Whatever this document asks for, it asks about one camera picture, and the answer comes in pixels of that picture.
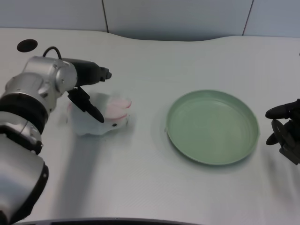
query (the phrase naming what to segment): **black hole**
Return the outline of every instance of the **black hole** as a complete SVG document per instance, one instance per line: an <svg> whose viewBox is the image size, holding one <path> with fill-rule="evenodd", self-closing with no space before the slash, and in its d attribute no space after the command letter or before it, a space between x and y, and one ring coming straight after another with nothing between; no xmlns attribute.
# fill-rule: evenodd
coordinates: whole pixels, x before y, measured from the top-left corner
<svg viewBox="0 0 300 225"><path fill-rule="evenodd" d="M28 53L28 52L31 52L32 50L34 50L37 47L37 45L38 45L38 42L36 40L27 39L27 40L21 41L18 44L17 50L22 53Z"/></svg>

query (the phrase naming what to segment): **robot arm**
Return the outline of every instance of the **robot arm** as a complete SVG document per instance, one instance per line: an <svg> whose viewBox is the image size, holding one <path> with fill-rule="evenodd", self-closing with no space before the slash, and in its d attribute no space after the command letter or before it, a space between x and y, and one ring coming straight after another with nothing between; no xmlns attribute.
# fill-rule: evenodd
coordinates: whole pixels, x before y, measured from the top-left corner
<svg viewBox="0 0 300 225"><path fill-rule="evenodd" d="M59 58L45 57L54 49ZM27 217L42 194L48 167L38 156L41 134L57 99L64 92L82 111L104 122L80 86L110 79L111 73L93 62L62 59L55 47L29 59L0 98L0 225Z"/></svg>
<svg viewBox="0 0 300 225"><path fill-rule="evenodd" d="M279 152L294 164L300 163L300 99L295 102L280 105L266 112L266 117L272 119L273 134L266 144L279 143ZM284 125L278 119L288 119Z"/></svg>

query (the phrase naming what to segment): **white wall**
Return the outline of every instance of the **white wall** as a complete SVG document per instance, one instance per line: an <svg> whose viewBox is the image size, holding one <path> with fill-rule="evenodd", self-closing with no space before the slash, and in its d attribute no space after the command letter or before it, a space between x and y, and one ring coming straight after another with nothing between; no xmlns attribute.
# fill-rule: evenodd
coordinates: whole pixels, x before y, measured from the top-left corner
<svg viewBox="0 0 300 225"><path fill-rule="evenodd" d="M106 31L101 0L0 0L0 27Z"/></svg>
<svg viewBox="0 0 300 225"><path fill-rule="evenodd" d="M104 0L110 33L150 40L242 35L252 0ZM245 35L300 37L300 0L254 0ZM106 31L102 0L0 0L0 27Z"/></svg>
<svg viewBox="0 0 300 225"><path fill-rule="evenodd" d="M252 0L104 0L110 33L150 40L242 35Z"/></svg>
<svg viewBox="0 0 300 225"><path fill-rule="evenodd" d="M254 0L245 35L300 37L300 0Z"/></svg>

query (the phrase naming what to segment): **black cable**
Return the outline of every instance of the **black cable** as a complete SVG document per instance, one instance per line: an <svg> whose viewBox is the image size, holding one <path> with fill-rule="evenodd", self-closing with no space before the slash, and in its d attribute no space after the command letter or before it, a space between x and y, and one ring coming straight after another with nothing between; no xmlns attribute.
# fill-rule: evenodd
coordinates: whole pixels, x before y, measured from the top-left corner
<svg viewBox="0 0 300 225"><path fill-rule="evenodd" d="M52 49L54 49L54 50L56 51L58 58L61 60L61 54L60 54L60 51L58 50L57 47L54 47L54 46L51 46L51 47L47 48L46 51L45 51L44 54L43 54L43 57L46 57L47 53L48 53L50 50L52 50Z"/></svg>

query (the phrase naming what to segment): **plate rim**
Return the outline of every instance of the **plate rim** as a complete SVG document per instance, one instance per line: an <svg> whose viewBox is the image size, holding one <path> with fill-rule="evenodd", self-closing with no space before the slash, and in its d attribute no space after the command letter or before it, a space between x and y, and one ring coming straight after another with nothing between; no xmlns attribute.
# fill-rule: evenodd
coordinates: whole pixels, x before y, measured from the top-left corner
<svg viewBox="0 0 300 225"><path fill-rule="evenodd" d="M225 95L229 95L230 97L232 98L235 98L237 99L238 101L240 101L243 105L245 105L248 110L251 112L251 114L253 115L254 119L255 119L255 126L257 127L257 136L255 138L255 141L253 142L253 144L251 145L251 148L249 148L249 152L247 152L247 154L245 154L243 157L237 159L237 160L234 160L234 161L229 161L229 162L222 162L222 163L208 163L208 162L205 162L205 161L201 161L201 160L198 160L198 159L195 159L187 154L185 154L183 151L181 151L179 149L178 146L176 146L175 142L172 140L172 137L171 135L169 134L169 127L168 127L168 121L169 121L169 117L170 117L170 114L171 114L171 109L173 108L173 106L183 97L185 97L186 95L190 95L192 93L195 93L195 92L206 92L206 91L209 91L209 92L218 92L218 93L222 93L222 94L225 94ZM257 117L256 115L254 114L254 112L251 110L251 108L246 104L244 103L243 101L241 101L239 98L235 97L234 95L231 95L231 94L228 94L224 91L219 91L219 90L211 90L211 89L204 89L204 90L194 90L194 91L191 91L191 92L188 92L182 96L180 96L179 98L177 98L171 105L171 107L169 108L168 110L168 113L167 113L167 117L166 117L166 125L165 125L165 129L166 129L166 132L167 132L167 135L169 137L169 139L171 140L172 144L176 147L176 149L182 153L183 155L185 155L186 157L196 161L196 162L199 162L199 163L203 163L203 164L207 164L207 165L228 165L228 164L232 164L232 163L235 163L235 162L238 162L244 158L246 158L247 156L249 156L251 153L254 152L254 150L256 149L257 147L257 143L258 143L258 139L259 139L259 136L260 136L260 128L259 128L259 124L258 124L258 120L257 120Z"/></svg>

